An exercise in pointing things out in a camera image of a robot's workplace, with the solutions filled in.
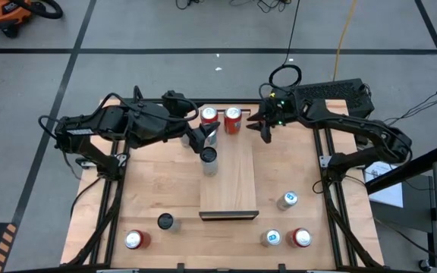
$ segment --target can lid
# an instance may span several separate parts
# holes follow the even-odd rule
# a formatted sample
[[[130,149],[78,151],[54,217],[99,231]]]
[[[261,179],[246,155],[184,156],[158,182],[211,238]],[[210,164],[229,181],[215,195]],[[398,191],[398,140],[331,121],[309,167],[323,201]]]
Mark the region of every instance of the can lid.
[[[217,158],[217,151],[212,147],[206,147],[200,153],[200,159],[202,159],[202,161],[205,163],[214,162],[216,158]]]
[[[277,246],[281,242],[281,235],[277,230],[269,230],[266,233],[266,239],[269,242],[269,244],[272,244],[273,246]]]
[[[202,110],[202,118],[210,119],[214,118],[217,115],[217,110],[212,107],[207,107]]]
[[[124,240],[127,248],[134,249],[141,244],[141,234],[139,231],[129,231]]]
[[[173,216],[169,213],[163,213],[158,217],[158,226],[163,230],[171,228],[173,225]]]
[[[239,118],[241,116],[241,110],[236,107],[230,107],[225,110],[225,116],[227,116],[227,118]]]
[[[285,193],[285,201],[288,205],[295,205],[297,203],[297,194],[294,191]]]
[[[304,228],[297,229],[294,239],[298,246],[309,246],[311,244],[310,232]]]

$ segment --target yellow cable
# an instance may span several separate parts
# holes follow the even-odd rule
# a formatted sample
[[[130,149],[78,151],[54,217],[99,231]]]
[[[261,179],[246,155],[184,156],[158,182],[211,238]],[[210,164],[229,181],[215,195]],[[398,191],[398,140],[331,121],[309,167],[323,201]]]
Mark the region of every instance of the yellow cable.
[[[335,70],[333,71],[333,81],[335,81],[335,78],[337,76],[338,56],[340,55],[341,43],[343,42],[343,37],[345,36],[345,33],[347,32],[348,24],[350,23],[350,20],[354,16],[356,4],[357,4],[357,0],[353,0],[352,5],[350,6],[350,10],[348,12],[347,21],[345,22],[345,26],[343,27],[343,32],[341,33],[340,42],[338,43],[337,55],[335,57]]]

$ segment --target black cap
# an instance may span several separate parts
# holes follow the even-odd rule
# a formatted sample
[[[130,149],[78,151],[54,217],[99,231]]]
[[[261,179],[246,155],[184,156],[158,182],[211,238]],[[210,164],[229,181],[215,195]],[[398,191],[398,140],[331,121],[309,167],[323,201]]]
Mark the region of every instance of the black cap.
[[[217,151],[212,147],[206,147],[200,153],[200,159],[202,159],[202,161],[206,163],[214,162],[216,158],[217,158]]]
[[[158,217],[158,226],[163,230],[171,228],[173,225],[173,216],[169,213],[163,213]]]

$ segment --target wooden table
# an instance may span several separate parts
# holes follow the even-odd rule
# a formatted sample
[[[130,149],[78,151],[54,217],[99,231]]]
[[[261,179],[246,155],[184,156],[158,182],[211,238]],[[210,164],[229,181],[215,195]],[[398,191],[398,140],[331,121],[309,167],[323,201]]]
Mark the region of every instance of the wooden table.
[[[251,109],[252,113],[257,107],[237,106]],[[347,114],[344,101],[327,101],[327,106],[330,111]],[[228,105],[215,107],[226,108]],[[323,149],[328,154],[324,133],[320,133]],[[332,136],[336,152],[356,151],[352,134],[333,130]],[[176,268],[177,263],[183,262],[185,268],[277,269],[278,263],[284,263],[287,269],[334,269],[325,203],[321,194],[312,191],[313,183],[319,180],[313,131],[299,123],[289,124],[272,130],[270,144],[265,144],[259,133],[254,134],[251,141],[259,210],[259,215],[252,221],[204,222],[200,219],[200,159],[189,149],[184,149],[179,140],[132,150],[124,182],[112,267]],[[103,152],[111,149],[111,143],[98,137],[93,142]],[[348,174],[363,179],[360,171],[350,170]],[[95,177],[95,170],[84,171],[79,191]],[[75,206],[62,262],[72,259],[94,231],[102,189],[103,182],[95,185],[81,196]],[[371,256],[382,264],[365,188],[346,178],[343,189],[352,231]],[[289,190],[298,193],[299,202],[291,209],[280,212],[275,201]],[[180,233],[159,230],[156,219],[163,212],[170,212],[181,219]],[[267,248],[259,244],[259,235],[269,228],[276,228],[285,234],[298,227],[307,228],[313,235],[311,246],[292,249],[284,242]],[[124,237],[132,229],[151,234],[149,248],[126,248]],[[344,237],[339,229],[338,234],[343,263],[347,264]],[[104,260],[107,236],[107,232],[102,236],[98,262]]]

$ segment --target white paper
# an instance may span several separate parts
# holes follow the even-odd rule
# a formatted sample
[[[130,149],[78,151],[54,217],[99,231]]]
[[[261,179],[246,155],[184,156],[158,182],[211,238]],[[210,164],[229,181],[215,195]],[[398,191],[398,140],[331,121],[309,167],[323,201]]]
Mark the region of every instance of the white paper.
[[[375,177],[378,177],[382,174],[390,172],[392,169],[395,169],[397,166],[389,165],[384,162],[375,162],[370,165],[367,169],[365,169],[364,176],[365,181],[370,181]],[[384,203],[391,206],[397,206],[399,208],[404,207],[404,203],[402,200],[402,184],[395,184],[394,186],[390,186],[384,190],[378,191],[376,193],[372,193],[369,195],[370,200],[375,202]]]

